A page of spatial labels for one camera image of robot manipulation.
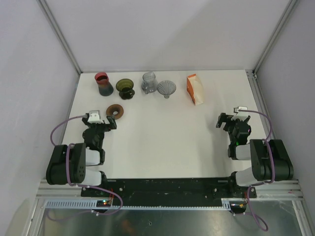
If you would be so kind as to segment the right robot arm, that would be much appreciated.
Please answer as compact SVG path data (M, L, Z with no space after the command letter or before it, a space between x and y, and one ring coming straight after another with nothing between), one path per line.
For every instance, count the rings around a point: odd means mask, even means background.
M228 133L230 143L227 155L233 161L250 161L250 166L242 171L235 171L228 178L227 192L232 197L239 197L245 187L256 187L273 182L292 180L294 176L293 164L282 140L248 139L252 133L249 125L251 116L221 113L216 124Z

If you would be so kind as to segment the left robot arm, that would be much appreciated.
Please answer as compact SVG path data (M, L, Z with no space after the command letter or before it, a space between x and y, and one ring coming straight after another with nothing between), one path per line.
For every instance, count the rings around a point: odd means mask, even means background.
M87 166L99 166L105 162L105 150L103 149L103 140L105 133L117 129L115 117L107 116L108 124L104 120L89 122L91 115L88 113L82 116L69 118L58 124L50 134L50 141L54 146L47 170L46 180L49 185L65 184L87 184L88 176L96 177L90 184L91 190L97 196L104 196L108 193L109 185L102 180L103 172L89 174ZM53 141L53 134L63 124L68 121L80 118L88 127L82 134L83 142L69 145L57 145Z

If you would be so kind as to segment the red-rimmed dark carafe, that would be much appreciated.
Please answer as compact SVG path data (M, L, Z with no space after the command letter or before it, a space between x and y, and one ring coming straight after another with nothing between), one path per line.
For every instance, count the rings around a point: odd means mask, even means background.
M98 72L95 74L94 79L98 85L98 90L102 96L110 96L114 88L109 82L109 77L105 72Z

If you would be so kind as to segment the olive green dripper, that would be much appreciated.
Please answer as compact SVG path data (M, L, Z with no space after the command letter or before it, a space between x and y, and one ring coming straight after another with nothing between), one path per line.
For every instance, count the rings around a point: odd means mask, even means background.
M116 90L119 92L119 96L123 100L132 99L135 95L133 90L134 83L131 79L121 79L116 83Z

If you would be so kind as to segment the clear grey glass carafe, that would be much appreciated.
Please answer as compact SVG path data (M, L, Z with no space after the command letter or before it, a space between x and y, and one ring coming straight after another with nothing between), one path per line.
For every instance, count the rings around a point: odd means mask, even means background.
M142 76L141 88L145 94L153 93L157 90L158 82L154 72L147 72Z

